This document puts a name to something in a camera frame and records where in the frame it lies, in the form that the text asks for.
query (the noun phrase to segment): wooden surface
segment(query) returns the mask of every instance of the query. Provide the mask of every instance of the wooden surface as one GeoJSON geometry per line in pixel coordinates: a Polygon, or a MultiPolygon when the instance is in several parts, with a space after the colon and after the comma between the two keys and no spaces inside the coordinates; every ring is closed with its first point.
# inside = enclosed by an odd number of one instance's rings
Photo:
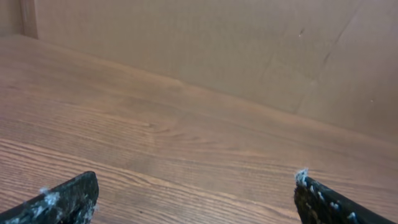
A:
{"type": "Polygon", "coordinates": [[[398,147],[178,80],[0,39],[0,211],[93,170],[93,223],[300,223],[296,170],[398,222],[398,147]]]}
{"type": "Polygon", "coordinates": [[[21,33],[22,15],[19,0],[0,0],[0,37],[21,33]]]}
{"type": "Polygon", "coordinates": [[[39,39],[398,142],[396,0],[36,0],[39,39]]]}

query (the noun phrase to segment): beige backdrop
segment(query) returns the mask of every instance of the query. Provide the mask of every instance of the beige backdrop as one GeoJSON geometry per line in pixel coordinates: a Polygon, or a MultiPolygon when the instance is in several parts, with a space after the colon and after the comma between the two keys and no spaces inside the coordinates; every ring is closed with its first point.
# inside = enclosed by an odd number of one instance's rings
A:
{"type": "Polygon", "coordinates": [[[19,0],[0,0],[0,37],[22,33],[19,0]]]}
{"type": "Polygon", "coordinates": [[[36,0],[39,39],[398,141],[397,0],[36,0]]]}

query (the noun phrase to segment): wooden table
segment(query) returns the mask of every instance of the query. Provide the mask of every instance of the wooden table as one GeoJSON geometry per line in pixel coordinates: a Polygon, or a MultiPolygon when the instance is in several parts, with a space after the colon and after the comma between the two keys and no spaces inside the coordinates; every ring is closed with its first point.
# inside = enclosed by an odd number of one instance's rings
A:
{"type": "Polygon", "coordinates": [[[300,223],[296,170],[398,222],[398,147],[167,77],[0,39],[0,211],[93,170],[92,223],[300,223]]]}

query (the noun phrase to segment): wall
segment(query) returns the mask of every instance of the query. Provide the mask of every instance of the wall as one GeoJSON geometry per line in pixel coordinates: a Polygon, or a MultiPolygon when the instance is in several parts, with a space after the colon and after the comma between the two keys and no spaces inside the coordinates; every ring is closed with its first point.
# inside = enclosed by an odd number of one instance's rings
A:
{"type": "Polygon", "coordinates": [[[22,33],[19,0],[0,0],[0,37],[22,33]]]}
{"type": "Polygon", "coordinates": [[[398,141],[396,0],[36,0],[39,39],[398,141]]]}

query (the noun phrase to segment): worn black object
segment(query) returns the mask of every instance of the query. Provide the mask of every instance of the worn black object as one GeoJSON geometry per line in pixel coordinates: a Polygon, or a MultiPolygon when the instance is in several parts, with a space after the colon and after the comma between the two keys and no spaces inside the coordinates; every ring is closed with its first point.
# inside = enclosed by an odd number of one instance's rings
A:
{"type": "Polygon", "coordinates": [[[98,193],[95,173],[85,172],[0,214],[0,224],[88,224],[98,193]]]}
{"type": "Polygon", "coordinates": [[[303,224],[394,223],[358,205],[310,177],[297,178],[294,202],[303,224]]]}

